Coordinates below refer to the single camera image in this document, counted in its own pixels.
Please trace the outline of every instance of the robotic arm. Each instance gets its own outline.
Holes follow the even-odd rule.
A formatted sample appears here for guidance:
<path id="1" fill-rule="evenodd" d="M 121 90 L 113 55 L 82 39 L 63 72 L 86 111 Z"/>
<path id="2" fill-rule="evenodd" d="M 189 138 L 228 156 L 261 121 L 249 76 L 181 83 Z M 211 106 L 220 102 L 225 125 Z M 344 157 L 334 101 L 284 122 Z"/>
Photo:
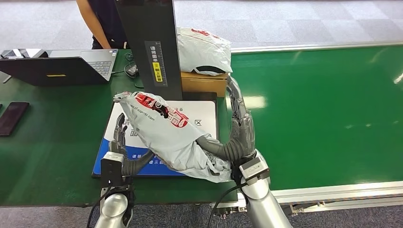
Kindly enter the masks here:
<path id="1" fill-rule="evenodd" d="M 220 144 L 200 137 L 196 142 L 204 150 L 231 162 L 232 175 L 247 202 L 248 216 L 256 228 L 291 228 L 291 224 L 269 188 L 269 167 L 255 149 L 255 131 L 250 111 L 245 107 L 238 83 L 231 76 L 227 90 L 232 107 L 229 142 Z"/>
<path id="2" fill-rule="evenodd" d="M 255 148 L 255 132 L 250 111 L 244 104 L 238 83 L 228 77 L 227 90 L 232 107 L 232 130 L 229 142 L 221 144 L 204 136 L 196 142 L 217 157 L 231 162 L 231 177 L 241 188 L 247 201 L 248 216 L 256 228 L 292 228 L 279 203 L 269 188 L 269 167 Z M 100 218 L 95 228 L 125 228 L 132 216 L 134 192 L 132 176 L 136 175 L 154 156 L 148 151 L 143 157 L 131 161 L 126 157 L 125 116 L 116 121 L 114 140 L 101 160 Z"/>

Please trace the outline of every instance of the cardboard box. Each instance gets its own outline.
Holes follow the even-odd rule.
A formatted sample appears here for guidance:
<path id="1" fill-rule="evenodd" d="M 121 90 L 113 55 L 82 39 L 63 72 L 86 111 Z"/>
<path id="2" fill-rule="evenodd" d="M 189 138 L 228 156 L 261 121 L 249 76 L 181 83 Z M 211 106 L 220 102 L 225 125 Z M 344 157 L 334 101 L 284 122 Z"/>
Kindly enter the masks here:
<path id="1" fill-rule="evenodd" d="M 218 97 L 225 97 L 228 74 L 210 76 L 181 72 L 181 77 L 184 92 L 215 92 Z"/>

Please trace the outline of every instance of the plastic mailer bag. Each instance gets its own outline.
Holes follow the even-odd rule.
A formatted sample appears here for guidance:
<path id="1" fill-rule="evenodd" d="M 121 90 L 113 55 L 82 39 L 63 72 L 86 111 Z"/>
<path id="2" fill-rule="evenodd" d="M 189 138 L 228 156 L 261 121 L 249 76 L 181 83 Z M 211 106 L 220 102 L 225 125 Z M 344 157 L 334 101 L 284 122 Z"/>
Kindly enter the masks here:
<path id="1" fill-rule="evenodd" d="M 204 75 L 232 73 L 231 43 L 210 32 L 177 27 L 181 70 Z"/>
<path id="2" fill-rule="evenodd" d="M 115 95 L 114 101 L 120 103 L 144 145 L 170 169 L 212 182 L 230 181 L 230 163 L 204 151 L 195 141 L 202 135 L 210 138 L 210 134 L 160 96 L 125 92 Z"/>

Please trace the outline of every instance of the smartphone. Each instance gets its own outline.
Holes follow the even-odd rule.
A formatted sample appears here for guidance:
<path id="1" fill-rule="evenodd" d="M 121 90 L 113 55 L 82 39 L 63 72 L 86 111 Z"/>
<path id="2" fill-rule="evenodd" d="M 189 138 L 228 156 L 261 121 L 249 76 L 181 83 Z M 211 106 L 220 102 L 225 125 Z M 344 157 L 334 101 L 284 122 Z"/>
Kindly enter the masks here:
<path id="1" fill-rule="evenodd" d="M 11 102 L 9 104 L 0 117 L 0 136 L 11 135 L 28 106 L 28 102 Z"/>

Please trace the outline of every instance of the yellow sticker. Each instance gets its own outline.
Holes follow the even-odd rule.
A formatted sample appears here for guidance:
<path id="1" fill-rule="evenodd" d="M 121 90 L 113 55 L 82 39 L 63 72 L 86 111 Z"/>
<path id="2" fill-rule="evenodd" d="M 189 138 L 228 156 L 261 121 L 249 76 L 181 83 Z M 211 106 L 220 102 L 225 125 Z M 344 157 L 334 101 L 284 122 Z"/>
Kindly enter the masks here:
<path id="1" fill-rule="evenodd" d="M 65 77 L 66 75 L 46 75 L 48 77 Z"/>
<path id="2" fill-rule="evenodd" d="M 154 73 L 155 73 L 155 80 L 157 82 L 163 82 L 163 78 L 161 75 L 161 69 L 160 69 L 160 63 L 158 62 L 154 62 L 153 63 L 153 68 L 154 68 Z"/>

